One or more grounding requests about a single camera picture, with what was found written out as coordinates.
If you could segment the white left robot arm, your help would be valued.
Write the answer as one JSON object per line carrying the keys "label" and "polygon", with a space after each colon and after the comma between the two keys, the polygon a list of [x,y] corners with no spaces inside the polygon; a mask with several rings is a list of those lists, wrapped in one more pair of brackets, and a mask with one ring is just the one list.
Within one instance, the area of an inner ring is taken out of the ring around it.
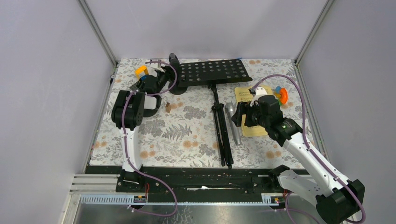
{"label": "white left robot arm", "polygon": [[119,185],[128,186],[138,192],[144,188],[145,176],[140,169],[142,160],[139,156],[139,127],[143,118],[155,115],[161,105],[161,94],[164,87],[170,82],[168,91],[174,89],[177,82],[177,73],[172,68],[165,67],[159,70],[156,76],[150,75],[147,69],[137,72],[138,80],[130,91],[119,91],[114,103],[111,120],[121,134],[123,164],[119,177]]}

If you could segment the black microphone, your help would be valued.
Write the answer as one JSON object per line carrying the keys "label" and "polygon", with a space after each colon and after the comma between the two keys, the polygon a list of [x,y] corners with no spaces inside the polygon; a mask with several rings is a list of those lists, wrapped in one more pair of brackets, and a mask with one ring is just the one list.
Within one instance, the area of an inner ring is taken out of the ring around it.
{"label": "black microphone", "polygon": [[180,72],[180,61],[176,56],[176,54],[174,53],[169,54],[169,63],[177,71],[177,73]]}

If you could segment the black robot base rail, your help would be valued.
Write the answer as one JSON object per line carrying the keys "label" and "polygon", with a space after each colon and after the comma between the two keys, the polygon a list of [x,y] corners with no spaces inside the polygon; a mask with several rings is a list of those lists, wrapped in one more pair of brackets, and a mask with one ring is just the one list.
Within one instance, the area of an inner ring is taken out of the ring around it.
{"label": "black robot base rail", "polygon": [[118,166],[87,166],[86,174],[115,175],[117,193],[142,193],[151,203],[255,203],[261,195],[282,198],[270,169],[142,167],[150,179]]}

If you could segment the silver grey microphone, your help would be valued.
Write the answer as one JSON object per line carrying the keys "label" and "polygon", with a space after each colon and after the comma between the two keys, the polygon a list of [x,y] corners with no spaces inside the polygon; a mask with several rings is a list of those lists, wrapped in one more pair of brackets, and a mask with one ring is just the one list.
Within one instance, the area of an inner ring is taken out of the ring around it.
{"label": "silver grey microphone", "polygon": [[236,112],[236,107],[233,103],[229,102],[226,103],[225,105],[225,111],[226,114],[228,115],[228,119],[229,119],[229,123],[230,123],[230,127],[231,127],[231,132],[233,135],[233,140],[235,142],[235,144],[237,146],[242,145],[242,141],[241,141],[241,136],[240,136],[240,132],[238,127],[234,124],[234,122],[232,121],[232,116],[235,114]]}

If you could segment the black tripod music stand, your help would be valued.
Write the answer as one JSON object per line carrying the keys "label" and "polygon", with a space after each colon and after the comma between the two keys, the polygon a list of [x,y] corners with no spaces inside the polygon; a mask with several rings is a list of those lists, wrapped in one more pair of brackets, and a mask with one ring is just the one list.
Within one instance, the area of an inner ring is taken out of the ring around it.
{"label": "black tripod music stand", "polygon": [[221,165],[231,169],[233,157],[225,120],[224,104],[219,101],[217,85],[251,82],[253,79],[248,75],[240,59],[181,63],[178,79],[180,87],[207,85],[213,92],[214,103],[211,110],[215,122]]}

